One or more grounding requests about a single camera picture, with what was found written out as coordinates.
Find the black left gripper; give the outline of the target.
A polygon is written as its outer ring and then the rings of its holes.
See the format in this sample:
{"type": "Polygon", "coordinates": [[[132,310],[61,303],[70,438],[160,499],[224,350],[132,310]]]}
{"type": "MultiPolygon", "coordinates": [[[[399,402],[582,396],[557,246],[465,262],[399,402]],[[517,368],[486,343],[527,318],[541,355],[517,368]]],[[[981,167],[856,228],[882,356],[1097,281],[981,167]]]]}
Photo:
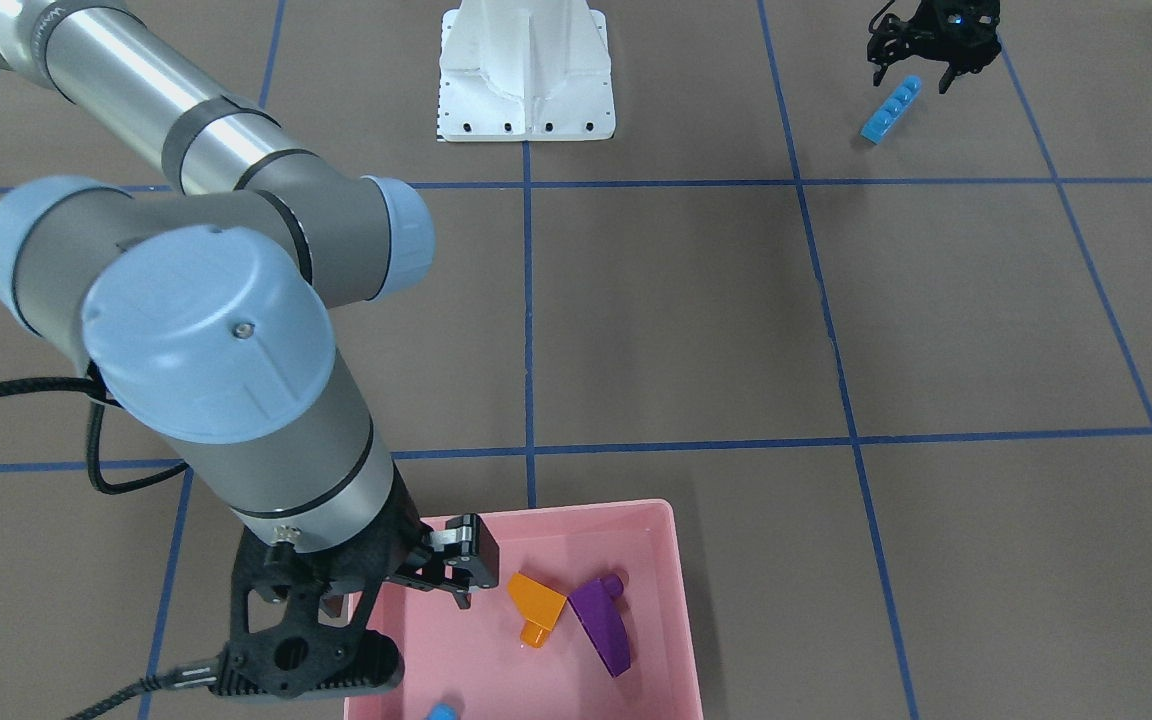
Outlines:
{"type": "Polygon", "coordinates": [[[1000,1],[919,1],[909,18],[882,5],[867,24],[872,83],[882,85],[890,65],[910,56],[943,61],[938,94],[947,94],[961,74],[978,74],[1001,54],[1000,1]]]}

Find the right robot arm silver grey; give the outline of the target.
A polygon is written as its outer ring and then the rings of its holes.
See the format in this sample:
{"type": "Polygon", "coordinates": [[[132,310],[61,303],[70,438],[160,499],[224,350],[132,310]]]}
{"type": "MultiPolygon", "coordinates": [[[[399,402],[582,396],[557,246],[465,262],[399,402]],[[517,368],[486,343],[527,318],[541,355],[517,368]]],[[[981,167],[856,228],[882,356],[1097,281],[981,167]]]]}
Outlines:
{"type": "Polygon", "coordinates": [[[81,393],[96,491],[195,471],[244,524],[218,655],[81,717],[168,689],[396,688],[396,642],[369,628],[380,588],[467,609],[499,568],[479,516],[422,523],[329,323],[429,273],[429,206],[397,179],[343,176],[123,1],[0,1],[0,69],[86,109],[179,191],[137,200],[55,176],[0,199],[0,301],[76,366],[0,382],[0,397],[81,393]]]}

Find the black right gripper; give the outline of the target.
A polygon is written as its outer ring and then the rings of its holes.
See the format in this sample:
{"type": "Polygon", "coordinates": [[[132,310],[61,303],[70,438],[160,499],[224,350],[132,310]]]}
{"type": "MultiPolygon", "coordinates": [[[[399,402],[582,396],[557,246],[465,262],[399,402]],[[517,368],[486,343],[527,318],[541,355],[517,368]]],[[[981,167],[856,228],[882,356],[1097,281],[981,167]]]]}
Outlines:
{"type": "Polygon", "coordinates": [[[401,473],[371,523],[333,550],[302,552],[244,530],[230,573],[230,632],[212,669],[223,700],[319,700],[401,683],[397,644],[369,629],[385,582],[442,591],[460,611],[500,584],[500,547],[483,516],[422,523],[401,473]]]}

